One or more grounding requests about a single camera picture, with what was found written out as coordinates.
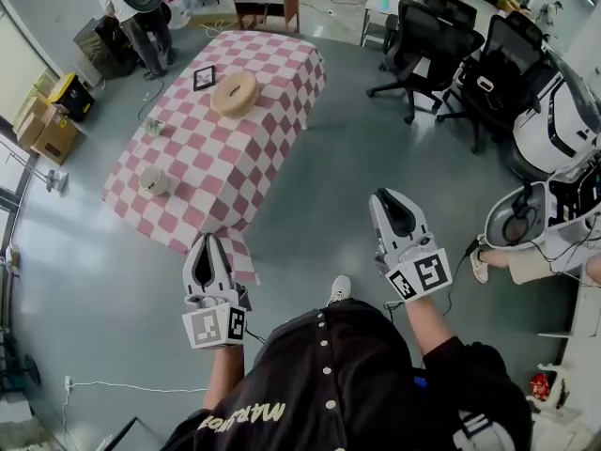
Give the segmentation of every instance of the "cardboard box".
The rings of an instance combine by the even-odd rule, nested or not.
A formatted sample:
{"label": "cardboard box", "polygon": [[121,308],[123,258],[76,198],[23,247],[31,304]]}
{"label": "cardboard box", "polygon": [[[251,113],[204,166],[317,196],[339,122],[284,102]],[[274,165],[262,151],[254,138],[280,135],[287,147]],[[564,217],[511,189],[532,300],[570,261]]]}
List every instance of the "cardboard box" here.
{"label": "cardboard box", "polygon": [[29,116],[33,114],[37,118],[41,118],[46,112],[46,110],[48,110],[48,102],[46,100],[44,100],[41,97],[32,97],[27,102],[27,104],[19,114],[17,121],[15,122],[15,132],[16,129],[21,128],[21,126],[25,123]]}
{"label": "cardboard box", "polygon": [[29,114],[29,117],[17,129],[17,142],[24,148],[31,148],[39,135],[44,130],[44,122],[35,114]]}
{"label": "cardboard box", "polygon": [[54,107],[46,111],[42,121],[45,123],[44,129],[31,148],[61,165],[67,159],[79,130]]}

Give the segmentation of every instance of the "black pants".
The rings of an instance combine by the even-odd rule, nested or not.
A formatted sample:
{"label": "black pants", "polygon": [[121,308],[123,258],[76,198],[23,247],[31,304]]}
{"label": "black pants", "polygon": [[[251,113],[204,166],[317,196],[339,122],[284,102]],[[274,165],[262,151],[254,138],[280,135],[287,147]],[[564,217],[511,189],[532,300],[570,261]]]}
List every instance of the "black pants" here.
{"label": "black pants", "polygon": [[152,32],[163,55],[168,55],[171,52],[171,32],[167,28],[167,21],[161,7],[149,13],[138,13],[122,22],[121,28],[130,39],[133,50],[140,55],[148,70],[154,74],[163,74],[164,70],[159,61],[159,54],[147,33],[147,31]]}

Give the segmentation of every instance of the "small white cup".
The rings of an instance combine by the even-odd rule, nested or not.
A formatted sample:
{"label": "small white cup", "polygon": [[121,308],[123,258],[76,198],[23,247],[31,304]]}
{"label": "small white cup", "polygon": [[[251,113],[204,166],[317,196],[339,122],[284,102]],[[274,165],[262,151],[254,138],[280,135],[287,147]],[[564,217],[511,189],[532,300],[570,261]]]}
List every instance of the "small white cup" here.
{"label": "small white cup", "polygon": [[156,165],[149,165],[140,174],[140,188],[153,195],[161,195],[169,188],[169,178]]}

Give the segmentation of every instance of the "table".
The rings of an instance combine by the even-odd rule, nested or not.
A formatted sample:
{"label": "table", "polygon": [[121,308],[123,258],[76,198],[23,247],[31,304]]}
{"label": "table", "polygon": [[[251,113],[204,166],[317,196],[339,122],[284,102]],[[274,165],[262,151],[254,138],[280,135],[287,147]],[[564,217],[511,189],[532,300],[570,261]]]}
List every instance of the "table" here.
{"label": "table", "polygon": [[[219,82],[252,71],[259,99],[242,118],[210,108],[215,86],[193,92],[193,73],[216,66]],[[142,234],[187,253],[201,233],[221,238],[234,278],[258,282],[243,232],[304,128],[326,83],[311,43],[283,35],[226,31],[219,34],[165,91],[149,116],[166,122],[156,138],[140,127],[103,188],[103,200]],[[140,189],[150,164],[171,180],[169,193]]]}
{"label": "table", "polygon": [[236,13],[238,15],[238,23],[240,30],[244,30],[243,18],[246,15],[253,16],[253,22],[249,28],[255,28],[257,21],[256,17],[263,17],[263,22],[267,20],[268,16],[272,17],[284,17],[285,30],[288,30],[288,23],[296,16],[297,17],[297,29],[296,32],[301,31],[301,18],[299,13],[299,0],[234,0],[234,6],[236,7]]}
{"label": "table", "polygon": [[399,0],[367,0],[365,3],[365,14],[363,15],[363,26],[361,30],[361,38],[359,40],[359,45],[363,47],[365,45],[365,41],[370,39],[372,41],[376,41],[378,43],[383,43],[383,39],[372,37],[367,35],[367,27],[369,25],[369,12],[374,11],[376,13],[380,13],[382,15],[396,15],[398,16],[398,3]]}

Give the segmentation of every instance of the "forearm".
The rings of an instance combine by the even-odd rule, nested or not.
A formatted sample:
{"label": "forearm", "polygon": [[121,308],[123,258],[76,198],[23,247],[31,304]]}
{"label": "forearm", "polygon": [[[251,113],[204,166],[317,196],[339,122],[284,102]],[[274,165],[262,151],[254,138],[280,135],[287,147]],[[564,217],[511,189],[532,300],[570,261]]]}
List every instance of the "forearm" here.
{"label": "forearm", "polygon": [[411,301],[405,307],[423,356],[454,336],[430,297]]}
{"label": "forearm", "polygon": [[213,410],[244,377],[244,348],[234,346],[215,350],[213,370],[203,401],[203,409]]}

